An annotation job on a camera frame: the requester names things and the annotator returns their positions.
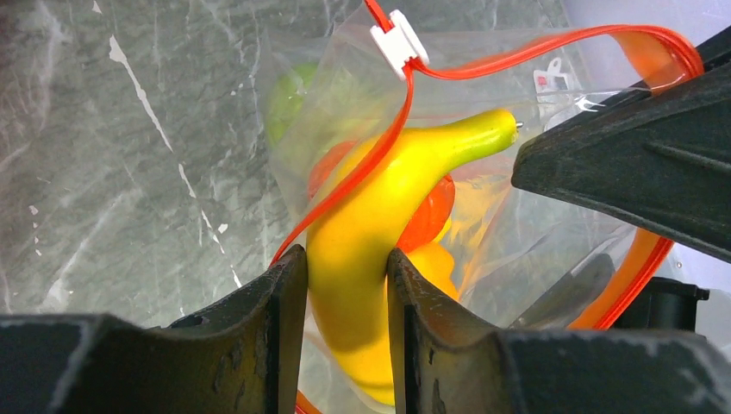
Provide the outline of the orange red pepper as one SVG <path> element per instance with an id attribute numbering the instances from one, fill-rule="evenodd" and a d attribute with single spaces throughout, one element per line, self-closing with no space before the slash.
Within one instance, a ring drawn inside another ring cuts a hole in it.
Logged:
<path id="1" fill-rule="evenodd" d="M 330 173 L 356 145 L 343 141 L 331 147 L 313 166 L 309 174 L 309 199 L 312 199 Z M 451 226 L 455 186 L 448 174 L 443 177 L 419 205 L 401 234 L 397 247 L 410 253 L 429 242 L 439 242 Z"/>

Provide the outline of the green round cabbage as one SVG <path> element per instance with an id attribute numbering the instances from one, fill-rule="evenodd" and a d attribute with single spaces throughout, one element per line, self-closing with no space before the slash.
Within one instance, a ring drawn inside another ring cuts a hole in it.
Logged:
<path id="1" fill-rule="evenodd" d="M 291 134 L 307 141 L 331 144 L 351 128 L 356 101 L 364 85 L 347 71 L 326 68 L 318 72 L 315 62 L 290 66 L 271 86 L 266 97 L 265 132 L 270 148 L 277 148 Z"/>

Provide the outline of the clear zip top bag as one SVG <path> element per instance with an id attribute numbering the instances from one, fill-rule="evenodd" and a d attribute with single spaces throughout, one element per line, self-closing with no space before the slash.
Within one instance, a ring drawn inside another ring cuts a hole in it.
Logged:
<path id="1" fill-rule="evenodd" d="M 672 241 L 599 211 L 520 191 L 510 183 L 521 144 L 579 115 L 607 110 L 619 85 L 600 86 L 580 71 L 578 50 L 615 43 L 621 66 L 651 96 L 703 74 L 698 50 L 681 34 L 647 24 L 417 34 L 399 11 L 368 1 L 333 35 L 297 41 L 272 34 L 261 66 L 266 97 L 290 66 L 315 62 L 364 85 L 351 128 L 321 146 L 291 134 L 269 162 L 295 218 L 284 246 L 306 247 L 307 230 L 378 165 L 404 129 L 437 127 L 488 110 L 517 121 L 515 142 L 448 173 L 455 199 L 440 244 L 454 258 L 461 305 L 502 326 L 607 329 L 636 298 Z M 334 145 L 356 145 L 309 199 L 309 174 Z M 341 369 L 317 328 L 309 301 L 305 335 L 322 352 L 327 379 L 305 370 L 299 413 L 392 413 Z"/>

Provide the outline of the yellow orange bell pepper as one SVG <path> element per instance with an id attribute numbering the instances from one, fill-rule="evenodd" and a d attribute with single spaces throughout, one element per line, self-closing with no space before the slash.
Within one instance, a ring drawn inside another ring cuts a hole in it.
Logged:
<path id="1" fill-rule="evenodd" d="M 458 301 L 459 292 L 452 281 L 454 258 L 440 244 L 451 226 L 452 219 L 449 217 L 440 233 L 432 241 L 413 249 L 406 255 L 427 281 L 439 288 L 449 298 Z"/>

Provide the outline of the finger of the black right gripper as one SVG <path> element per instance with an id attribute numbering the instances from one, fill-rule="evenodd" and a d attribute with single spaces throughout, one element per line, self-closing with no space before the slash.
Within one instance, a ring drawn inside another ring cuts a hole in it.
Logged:
<path id="1" fill-rule="evenodd" d="M 523 144 L 515 188 L 730 258 L 730 33 L 700 46 L 705 72 L 651 96 L 627 91 Z"/>

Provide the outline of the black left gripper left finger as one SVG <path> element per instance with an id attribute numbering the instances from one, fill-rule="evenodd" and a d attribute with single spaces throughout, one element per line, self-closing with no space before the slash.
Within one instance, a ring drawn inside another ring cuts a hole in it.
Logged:
<path id="1" fill-rule="evenodd" d="M 110 314 L 1 319 L 4 413 L 292 413 L 306 254 L 166 328 Z"/>

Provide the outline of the yellow banana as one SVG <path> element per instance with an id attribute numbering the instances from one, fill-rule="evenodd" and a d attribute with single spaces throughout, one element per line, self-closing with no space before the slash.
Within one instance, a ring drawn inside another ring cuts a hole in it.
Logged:
<path id="1" fill-rule="evenodd" d="M 391 250 L 438 181 L 515 142 L 517 121 L 488 110 L 404 129 L 376 168 L 306 235 L 309 301 L 323 341 L 366 395 L 395 403 L 386 267 Z"/>

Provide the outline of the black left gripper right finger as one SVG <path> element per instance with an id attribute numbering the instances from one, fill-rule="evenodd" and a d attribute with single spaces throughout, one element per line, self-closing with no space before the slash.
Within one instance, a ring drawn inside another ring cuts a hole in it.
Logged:
<path id="1" fill-rule="evenodd" d="M 399 413 L 727 413 L 730 365 L 680 330 L 501 329 L 387 261 Z"/>

